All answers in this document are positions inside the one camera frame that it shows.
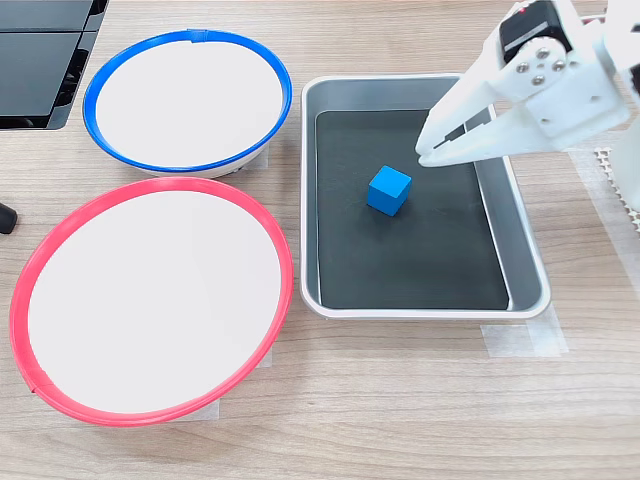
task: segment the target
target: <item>red-rimmed plate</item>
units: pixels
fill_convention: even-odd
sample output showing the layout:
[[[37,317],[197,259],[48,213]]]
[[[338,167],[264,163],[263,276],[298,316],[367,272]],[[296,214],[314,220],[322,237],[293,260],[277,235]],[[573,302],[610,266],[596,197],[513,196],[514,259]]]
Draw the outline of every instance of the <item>red-rimmed plate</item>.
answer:
[[[242,381],[292,295],[291,252],[262,205],[215,181],[155,178],[93,200],[45,238],[16,286],[11,343],[54,408],[149,425]]]

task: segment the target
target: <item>tape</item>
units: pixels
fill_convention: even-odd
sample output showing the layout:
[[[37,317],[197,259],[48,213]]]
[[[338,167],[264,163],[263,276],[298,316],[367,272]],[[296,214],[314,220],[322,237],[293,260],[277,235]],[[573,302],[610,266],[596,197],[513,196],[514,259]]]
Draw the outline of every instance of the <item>tape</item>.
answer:
[[[272,350],[269,350],[267,354],[264,356],[262,361],[258,364],[256,368],[270,368],[273,365],[273,354]],[[175,420],[171,420],[172,422],[209,422],[212,420],[218,420],[220,418],[220,400],[216,400],[215,402],[210,403],[206,407],[202,407],[200,410],[196,410],[189,415],[185,415],[184,417],[176,418]]]
[[[525,325],[482,325],[480,330],[492,358],[549,358],[569,352],[553,305]]]
[[[219,418],[220,418],[220,400],[216,400],[215,402],[210,403],[206,407],[202,407],[200,410],[196,410],[195,412],[192,412],[189,415],[185,415],[184,417],[171,420],[171,422],[169,423],[202,422],[202,421],[218,420]]]
[[[269,168],[269,144],[264,147],[260,154],[247,163],[241,170],[266,170]]]
[[[611,146],[615,148],[621,136],[622,132],[606,132],[568,153],[640,298],[640,215],[620,196],[608,162]]]

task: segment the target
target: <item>white plate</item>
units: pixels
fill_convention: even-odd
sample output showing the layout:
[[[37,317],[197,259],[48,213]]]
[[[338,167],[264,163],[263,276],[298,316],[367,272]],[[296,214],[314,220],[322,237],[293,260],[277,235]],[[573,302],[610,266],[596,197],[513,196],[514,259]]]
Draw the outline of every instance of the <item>white plate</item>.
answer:
[[[282,125],[291,80],[264,46],[186,30],[138,43],[87,90],[89,133],[116,158],[151,173],[211,176],[239,168]]]
[[[104,425],[190,413],[267,353],[291,301],[277,222],[228,185],[195,178],[122,187],[56,227],[11,308],[32,390]]]

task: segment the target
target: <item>wooden table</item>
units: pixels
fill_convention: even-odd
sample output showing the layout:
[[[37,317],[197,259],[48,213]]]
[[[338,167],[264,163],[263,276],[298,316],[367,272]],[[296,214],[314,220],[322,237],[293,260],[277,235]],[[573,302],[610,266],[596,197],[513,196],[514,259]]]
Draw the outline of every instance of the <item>wooden table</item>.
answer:
[[[236,31],[282,58],[297,99],[320,75],[463,71],[510,4],[113,0],[68,126],[0,132],[0,201],[21,214],[0,238],[0,477],[640,478],[640,303],[565,154],[513,160],[570,348],[561,358],[489,358],[472,322],[326,321],[296,294],[273,367],[224,397],[219,420],[133,430],[54,411],[13,361],[8,309],[31,252],[78,206],[145,178],[81,119],[84,88],[116,52],[173,29]],[[224,179],[271,210],[296,261],[298,103],[269,169]]]

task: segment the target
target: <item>metal tray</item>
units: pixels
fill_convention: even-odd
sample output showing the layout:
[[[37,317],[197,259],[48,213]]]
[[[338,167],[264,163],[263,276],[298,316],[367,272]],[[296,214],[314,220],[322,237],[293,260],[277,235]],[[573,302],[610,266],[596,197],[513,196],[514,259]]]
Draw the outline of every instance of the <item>metal tray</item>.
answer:
[[[301,291],[342,319],[525,319],[550,287],[509,160],[425,169],[413,151],[457,75],[326,77],[302,93]],[[490,121],[486,110],[464,128]],[[395,217],[366,205],[382,165],[413,178]]]

